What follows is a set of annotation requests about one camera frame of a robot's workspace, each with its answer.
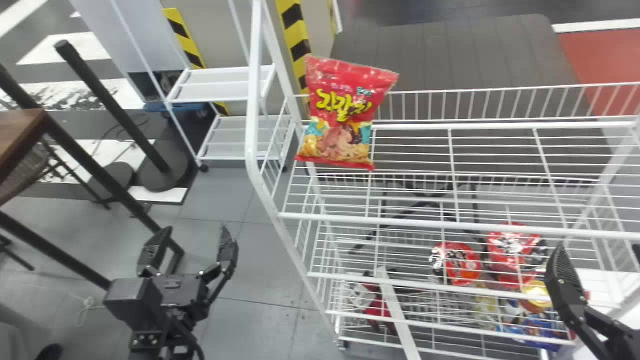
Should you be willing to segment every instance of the snack bag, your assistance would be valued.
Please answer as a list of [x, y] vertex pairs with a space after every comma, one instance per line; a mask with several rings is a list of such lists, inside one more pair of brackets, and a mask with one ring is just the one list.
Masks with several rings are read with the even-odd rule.
[[311, 122], [296, 160], [373, 171], [371, 121], [398, 74], [307, 55]]

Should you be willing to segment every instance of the instant noodle cup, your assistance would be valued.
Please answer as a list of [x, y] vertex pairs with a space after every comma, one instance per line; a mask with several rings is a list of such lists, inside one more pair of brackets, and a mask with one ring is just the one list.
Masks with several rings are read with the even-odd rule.
[[374, 112], [398, 74], [307, 55], [310, 123], [298, 161], [373, 171], [369, 158]]
[[429, 264], [433, 275], [444, 282], [445, 271], [447, 282], [455, 286], [468, 286], [474, 283], [482, 273], [482, 262], [477, 252], [467, 244], [445, 242], [431, 251]]

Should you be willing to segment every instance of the red noodle cup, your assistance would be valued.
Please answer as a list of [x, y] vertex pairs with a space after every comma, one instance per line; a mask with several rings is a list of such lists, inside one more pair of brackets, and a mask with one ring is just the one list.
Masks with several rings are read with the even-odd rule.
[[448, 283], [455, 286], [468, 286], [480, 277], [482, 262], [477, 252], [463, 243], [445, 242], [431, 251], [429, 263], [433, 273], [444, 281], [447, 271]]

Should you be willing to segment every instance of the white wire cart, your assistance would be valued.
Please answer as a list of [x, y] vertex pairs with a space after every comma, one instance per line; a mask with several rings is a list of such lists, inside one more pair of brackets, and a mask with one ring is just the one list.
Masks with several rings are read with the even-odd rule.
[[[557, 336], [496, 330], [520, 323], [513, 318], [521, 315], [501, 311], [509, 300], [550, 300], [522, 291], [531, 276], [543, 278], [544, 266], [533, 275], [518, 271], [513, 291], [499, 287], [486, 258], [477, 286], [434, 275], [434, 247], [464, 243], [482, 256], [489, 232], [523, 231], [518, 224], [546, 241], [543, 262], [556, 245], [567, 248], [592, 306], [619, 317], [637, 305], [640, 266], [631, 245], [640, 240], [640, 83], [391, 92], [374, 120], [374, 172], [296, 162], [285, 174], [277, 161], [257, 162], [262, 41], [280, 54], [263, 5], [253, 0], [246, 166], [340, 346], [401, 348], [408, 359], [547, 358], [524, 343], [535, 341], [571, 354], [580, 342], [553, 311]], [[282, 57], [273, 59], [286, 77]], [[287, 152], [283, 134], [295, 129], [301, 138], [305, 125], [300, 96], [287, 84], [276, 117], [282, 130], [266, 147], [274, 154]], [[363, 284], [382, 299], [380, 313], [349, 300]]]

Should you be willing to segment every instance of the table leg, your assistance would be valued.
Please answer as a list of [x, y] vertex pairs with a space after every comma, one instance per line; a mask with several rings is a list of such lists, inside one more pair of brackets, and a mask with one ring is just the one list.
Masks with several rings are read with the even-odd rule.
[[105, 187], [113, 196], [118, 199], [131, 213], [140, 220], [152, 233], [160, 231], [158, 225], [149, 215], [145, 213], [144, 207], [125, 188], [107, 173], [102, 166], [87, 154], [84, 149], [49, 115], [45, 132], [55, 140], [65, 151], [69, 153], [89, 174]]
[[0, 211], [0, 224], [2, 224], [2, 228], [4, 230], [7, 230], [16, 238], [34, 247], [36, 250], [40, 251], [46, 256], [49, 256], [54, 261], [85, 278], [87, 281], [90, 281], [104, 291], [109, 290], [111, 281], [109, 281], [106, 277], [98, 274], [89, 266], [86, 266], [84, 263], [78, 261], [73, 256], [67, 254], [59, 247], [47, 241], [42, 236], [34, 233], [28, 227], [20, 224], [18, 221], [14, 220], [12, 217], [3, 213], [2, 211]]

